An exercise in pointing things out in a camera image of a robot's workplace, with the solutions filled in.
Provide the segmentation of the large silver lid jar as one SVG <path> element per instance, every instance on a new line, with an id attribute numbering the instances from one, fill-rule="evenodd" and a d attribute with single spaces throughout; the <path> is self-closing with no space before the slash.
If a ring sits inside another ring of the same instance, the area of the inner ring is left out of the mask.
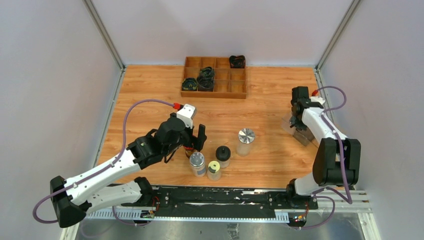
<path id="1" fill-rule="evenodd" d="M 236 147 L 236 153 L 241 157 L 247 156 L 251 152 L 255 138 L 256 135 L 252 129 L 241 129 L 238 132 L 238 145 Z"/>

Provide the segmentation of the clear plastic organizer bin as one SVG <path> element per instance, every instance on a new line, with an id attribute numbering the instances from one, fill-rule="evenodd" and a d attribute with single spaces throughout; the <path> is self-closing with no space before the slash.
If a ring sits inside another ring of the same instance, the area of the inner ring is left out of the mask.
<path id="1" fill-rule="evenodd" d="M 312 132 L 308 128 L 306 128 L 306 130 L 297 129 L 294 123 L 295 120 L 292 114 L 287 112 L 282 117 L 281 127 L 305 147 L 314 146 L 318 148 L 319 145 Z"/>

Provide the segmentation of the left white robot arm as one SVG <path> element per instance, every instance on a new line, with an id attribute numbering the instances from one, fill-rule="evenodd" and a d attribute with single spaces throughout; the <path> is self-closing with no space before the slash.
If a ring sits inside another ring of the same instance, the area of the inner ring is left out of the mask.
<path id="1" fill-rule="evenodd" d="M 181 147 L 201 151 L 207 140 L 206 126 L 193 134 L 193 113 L 172 113 L 157 129 L 124 144 L 120 152 L 104 163 L 74 177 L 60 175 L 50 180 L 50 197 L 60 228 L 71 227 L 97 210 L 138 203 L 142 207 L 153 201 L 153 189 L 145 177 L 125 183 L 122 188 L 111 184 L 147 167 L 168 162 Z"/>

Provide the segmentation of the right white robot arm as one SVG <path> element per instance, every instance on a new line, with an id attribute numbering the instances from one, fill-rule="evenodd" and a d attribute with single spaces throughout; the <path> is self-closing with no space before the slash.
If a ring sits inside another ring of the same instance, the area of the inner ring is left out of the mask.
<path id="1" fill-rule="evenodd" d="M 351 200 L 350 187 L 357 184 L 360 175 L 362 146 L 358 139 L 342 133 L 327 116 L 325 100 L 318 90 L 309 92 L 306 86 L 291 90 L 291 117 L 289 127 L 297 132 L 310 132 L 317 140 L 317 153 L 308 175 L 292 179 L 287 185 L 286 204 L 298 209 L 313 196 L 332 186 L 344 187 L 346 201 Z"/>

